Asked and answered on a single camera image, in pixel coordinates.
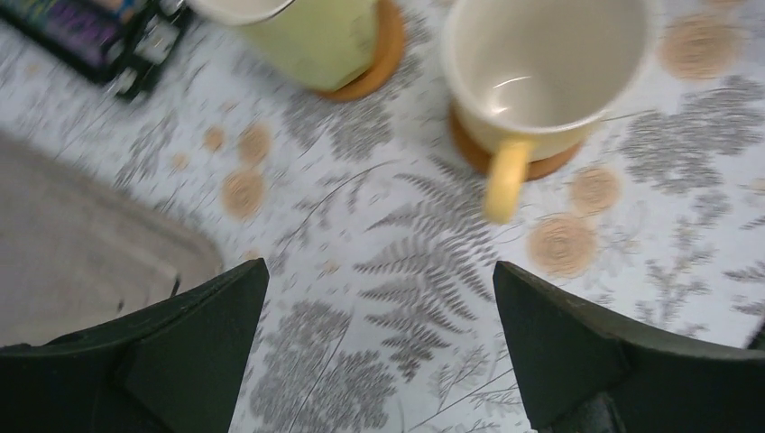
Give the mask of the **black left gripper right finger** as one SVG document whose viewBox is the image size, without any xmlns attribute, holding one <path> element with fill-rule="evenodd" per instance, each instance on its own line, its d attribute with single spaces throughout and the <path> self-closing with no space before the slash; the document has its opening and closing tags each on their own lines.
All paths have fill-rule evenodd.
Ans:
<svg viewBox="0 0 765 433">
<path fill-rule="evenodd" d="M 764 334 L 739 348 L 677 335 L 508 262 L 493 271 L 522 405 L 538 432 L 761 432 Z"/>
</svg>

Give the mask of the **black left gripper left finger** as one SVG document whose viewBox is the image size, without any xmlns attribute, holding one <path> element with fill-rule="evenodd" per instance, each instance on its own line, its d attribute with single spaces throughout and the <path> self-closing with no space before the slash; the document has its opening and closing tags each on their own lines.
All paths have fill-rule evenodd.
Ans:
<svg viewBox="0 0 765 433">
<path fill-rule="evenodd" d="M 268 282 L 250 260 L 127 316 L 4 347 L 2 431 L 228 431 Z"/>
</svg>

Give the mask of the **pale yellow mug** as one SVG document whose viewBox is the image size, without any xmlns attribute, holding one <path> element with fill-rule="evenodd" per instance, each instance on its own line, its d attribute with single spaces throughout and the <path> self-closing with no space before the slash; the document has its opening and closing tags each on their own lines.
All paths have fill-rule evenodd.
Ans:
<svg viewBox="0 0 765 433">
<path fill-rule="evenodd" d="M 305 88 L 335 91 L 373 64 L 375 1 L 198 0 L 200 16 L 240 33 L 260 57 Z"/>
</svg>

